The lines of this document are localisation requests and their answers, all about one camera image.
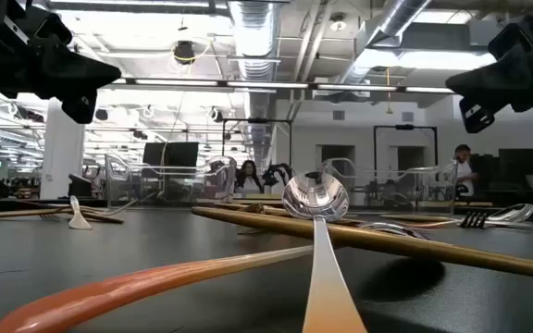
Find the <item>clear plastic bin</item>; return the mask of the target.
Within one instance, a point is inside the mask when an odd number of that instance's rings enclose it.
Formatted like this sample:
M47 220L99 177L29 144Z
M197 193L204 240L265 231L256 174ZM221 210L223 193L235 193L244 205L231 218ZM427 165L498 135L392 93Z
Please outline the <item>clear plastic bin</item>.
M236 161L210 158L200 166L129 164L115 154L105 156L105 194L109 204L214 204L233 199Z
M456 165L423 166L406 170L362 169L347 158L331 158L320 169L338 179L350 204L366 210L406 214L453 214Z

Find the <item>black fork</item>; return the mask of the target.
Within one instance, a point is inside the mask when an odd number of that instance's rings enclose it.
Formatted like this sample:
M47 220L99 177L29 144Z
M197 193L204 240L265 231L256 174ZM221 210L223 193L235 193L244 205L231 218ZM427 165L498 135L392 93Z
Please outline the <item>black fork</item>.
M460 228L479 228L485 227L488 215L486 213L468 212L461 222L458 223Z

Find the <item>gold chopstick rod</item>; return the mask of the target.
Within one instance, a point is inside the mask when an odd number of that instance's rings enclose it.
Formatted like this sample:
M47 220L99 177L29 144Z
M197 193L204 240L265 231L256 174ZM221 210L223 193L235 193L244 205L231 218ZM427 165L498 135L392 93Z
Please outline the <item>gold chopstick rod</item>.
M303 220L202 206L193 207L192 213L222 222L261 228L298 238L312 239L314 237L314 227L310 218ZM533 277L533 260L510 255L334 224L328 227L328 234L335 244L347 247Z

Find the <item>black monitor on arm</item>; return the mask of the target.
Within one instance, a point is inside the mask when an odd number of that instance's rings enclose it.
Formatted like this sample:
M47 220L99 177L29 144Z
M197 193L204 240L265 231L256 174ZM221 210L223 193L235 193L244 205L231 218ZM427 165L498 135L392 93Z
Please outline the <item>black monitor on arm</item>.
M500 174L507 180L522 183L533 176L533 148L499 150Z

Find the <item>white column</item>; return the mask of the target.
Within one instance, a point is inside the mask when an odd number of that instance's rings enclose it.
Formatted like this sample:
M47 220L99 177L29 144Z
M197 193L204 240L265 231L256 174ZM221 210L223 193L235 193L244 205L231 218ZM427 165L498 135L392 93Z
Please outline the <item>white column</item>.
M76 123L56 98L48 101L40 198L54 200L68 195L69 175L81 174L85 126Z

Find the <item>person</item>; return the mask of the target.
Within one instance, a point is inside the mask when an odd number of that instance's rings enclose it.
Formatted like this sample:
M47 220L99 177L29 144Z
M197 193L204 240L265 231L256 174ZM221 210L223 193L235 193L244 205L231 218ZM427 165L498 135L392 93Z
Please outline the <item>person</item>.
M464 197L473 197L475 195L475 184L479 174L476 173L471 164L471 149L466 144L458 145L454 150L454 159L457 162L457 184L465 187L461 191Z
M246 160L242 163L236 174L234 190L236 193L241 194L264 193L264 186L257 176L257 168L254 161Z

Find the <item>black background monitor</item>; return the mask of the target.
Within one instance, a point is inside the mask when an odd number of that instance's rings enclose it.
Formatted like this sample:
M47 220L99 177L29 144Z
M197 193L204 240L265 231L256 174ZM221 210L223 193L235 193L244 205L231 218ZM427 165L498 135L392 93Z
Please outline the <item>black background monitor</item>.
M143 150L142 177L159 179L164 174L194 173L199 142L148 142Z

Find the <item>overhead light bar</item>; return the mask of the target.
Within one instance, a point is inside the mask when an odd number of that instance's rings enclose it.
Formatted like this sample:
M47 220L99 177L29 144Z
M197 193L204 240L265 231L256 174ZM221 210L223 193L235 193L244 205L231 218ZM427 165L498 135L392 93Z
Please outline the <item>overhead light bar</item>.
M184 79L118 79L106 85L108 89L118 88L194 88L194 89L255 89L255 90L311 90L327 92L360 92L360 93L425 93L453 94L453 91L442 87L391 86L377 84L338 84L318 82L275 82L248 80L184 80Z

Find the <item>black rectangular stand frame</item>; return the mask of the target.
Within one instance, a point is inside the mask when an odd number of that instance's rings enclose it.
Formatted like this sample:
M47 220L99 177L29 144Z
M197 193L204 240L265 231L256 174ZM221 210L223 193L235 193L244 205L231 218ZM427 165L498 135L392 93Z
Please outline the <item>black rectangular stand frame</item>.
M401 175L404 171L439 164L436 127L410 124L373 128L373 166L376 171Z
M224 118L221 121L221 154L226 155L226 143L230 134L238 134L242 147L250 160L254 161L257 175L261 177L271 165L272 154L276 146L276 134L280 130L288 137L289 152L286 164L292 161L292 121L264 117Z

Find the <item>spiral silver air duct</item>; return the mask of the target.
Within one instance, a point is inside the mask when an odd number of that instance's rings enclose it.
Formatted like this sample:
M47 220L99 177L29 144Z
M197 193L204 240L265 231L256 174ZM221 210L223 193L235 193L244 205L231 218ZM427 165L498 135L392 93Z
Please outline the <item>spiral silver air duct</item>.
M355 39L353 62L335 80L340 84L359 84L376 66L391 66L396 59L382 48L397 49L403 33L432 0L386 0L379 15L365 21Z

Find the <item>ribbed silver air duct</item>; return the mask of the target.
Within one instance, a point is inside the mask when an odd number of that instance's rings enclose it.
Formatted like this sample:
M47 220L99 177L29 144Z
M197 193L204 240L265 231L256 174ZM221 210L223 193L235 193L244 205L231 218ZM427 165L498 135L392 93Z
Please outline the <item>ribbed silver air duct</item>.
M241 80L274 81L276 64L273 58L278 50L280 5L268 2L230 1L236 55L251 60L238 62ZM246 92L244 112L248 118L274 118L275 94ZM268 166L272 130L270 126L250 126L253 160L257 168Z

